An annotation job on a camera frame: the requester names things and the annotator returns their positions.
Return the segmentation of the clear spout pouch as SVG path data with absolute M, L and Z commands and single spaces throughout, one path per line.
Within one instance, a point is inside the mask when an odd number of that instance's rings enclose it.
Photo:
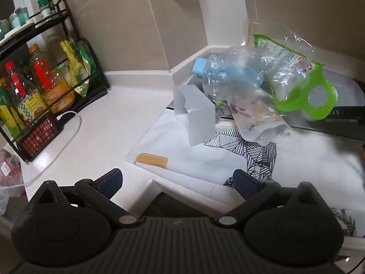
M 248 142 L 276 144 L 291 131 L 272 106 L 260 101 L 237 101 L 231 104 L 231 111 L 238 132 Z

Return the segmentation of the clear plastic bottle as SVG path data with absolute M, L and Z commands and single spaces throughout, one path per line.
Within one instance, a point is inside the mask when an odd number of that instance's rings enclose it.
M 214 101 L 234 103 L 259 95 L 265 75 L 273 69 L 275 57 L 265 50 L 233 46 L 222 53 L 197 58 L 192 73 L 202 81 L 205 95 Z

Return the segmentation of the green handled plastic bag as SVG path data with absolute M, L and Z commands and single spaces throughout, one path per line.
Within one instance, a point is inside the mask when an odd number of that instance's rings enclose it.
M 323 76 L 323 64 L 314 60 L 314 47 L 296 33 L 282 39 L 256 33 L 253 39 L 254 46 L 265 51 L 263 60 L 270 68 L 267 82 L 276 108 L 284 113 L 304 111 L 314 120 L 326 118 L 337 103 L 338 93 Z M 318 107 L 309 102 L 316 87 L 327 94 L 325 103 Z

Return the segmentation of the patterned white table mat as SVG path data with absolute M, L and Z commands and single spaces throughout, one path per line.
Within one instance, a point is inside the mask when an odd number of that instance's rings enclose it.
M 191 146 L 184 126 L 167 108 L 126 155 L 126 161 L 181 187 L 234 206 L 233 173 L 273 180 L 284 187 L 311 182 L 338 218 L 345 235 L 364 236 L 364 168 L 361 142 L 295 129 L 277 144 L 244 140 L 232 119 L 213 139 Z

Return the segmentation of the pink plastic bag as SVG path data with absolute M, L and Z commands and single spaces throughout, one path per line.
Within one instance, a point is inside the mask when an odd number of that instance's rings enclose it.
M 5 214 L 11 197 L 20 197 L 24 194 L 23 176 L 20 160 L 16 155 L 1 148 L 1 215 Z

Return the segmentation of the grey paper box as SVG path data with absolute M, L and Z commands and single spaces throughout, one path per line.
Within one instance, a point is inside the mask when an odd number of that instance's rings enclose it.
M 175 118 L 188 132 L 190 146 L 215 137 L 215 106 L 195 85 L 175 87 L 173 98 Z

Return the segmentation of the oil bottle red label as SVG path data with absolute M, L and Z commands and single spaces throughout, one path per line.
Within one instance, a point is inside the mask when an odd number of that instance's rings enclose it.
M 31 54 L 30 69 L 38 91 L 41 93 L 47 105 L 53 104 L 51 111 L 60 113 L 66 111 L 75 101 L 73 91 L 66 81 L 64 74 L 57 67 L 53 67 L 48 55 L 40 50 L 37 44 L 29 47 Z

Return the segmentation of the yellow green bottle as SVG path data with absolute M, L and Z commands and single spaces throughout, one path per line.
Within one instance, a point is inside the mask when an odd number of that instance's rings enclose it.
M 5 77 L 1 77 L 1 119 L 11 136 L 16 138 L 25 128 L 25 123 L 14 108 L 9 93 L 10 85 Z

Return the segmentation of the yellow green snack bag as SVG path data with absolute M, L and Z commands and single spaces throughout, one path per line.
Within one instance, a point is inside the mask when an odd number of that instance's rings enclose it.
M 63 40 L 60 47 L 68 59 L 70 85 L 82 98 L 93 83 L 98 82 L 97 68 L 90 49 L 84 41 Z

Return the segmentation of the black metal spice rack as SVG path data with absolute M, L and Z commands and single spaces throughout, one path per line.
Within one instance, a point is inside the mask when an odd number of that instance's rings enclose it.
M 34 21 L 27 8 L 16 8 L 1 21 L 1 134 L 20 158 L 33 161 L 63 130 L 72 111 L 79 112 L 110 89 L 89 41 L 80 36 L 67 0 L 39 0 Z M 61 26 L 58 63 L 34 39 Z

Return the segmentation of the sauce bottle red cap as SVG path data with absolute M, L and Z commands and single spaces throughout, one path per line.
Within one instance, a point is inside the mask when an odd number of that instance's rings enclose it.
M 14 61 L 7 62 L 5 69 L 10 82 L 12 103 L 25 124 L 30 124 L 44 113 L 47 105 L 36 86 L 23 76 Z

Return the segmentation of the clear zip bag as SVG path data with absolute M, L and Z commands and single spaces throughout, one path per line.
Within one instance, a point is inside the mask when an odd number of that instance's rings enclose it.
M 285 25 L 266 21 L 245 18 L 243 24 L 243 36 L 241 46 L 254 46 L 254 36 L 264 35 L 271 39 L 280 39 L 287 34 L 288 28 Z

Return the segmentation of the green ceramic cups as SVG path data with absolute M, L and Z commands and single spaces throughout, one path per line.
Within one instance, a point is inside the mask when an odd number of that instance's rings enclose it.
M 9 31 L 25 25 L 28 20 L 29 13 L 26 7 L 15 8 L 9 19 L 4 19 L 1 21 L 1 40 L 5 38 L 5 35 Z

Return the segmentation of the green cap spice jar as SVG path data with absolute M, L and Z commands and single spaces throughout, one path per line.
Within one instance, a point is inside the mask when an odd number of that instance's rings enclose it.
M 56 13 L 56 8 L 53 0 L 38 0 L 38 7 L 42 19 L 52 18 Z

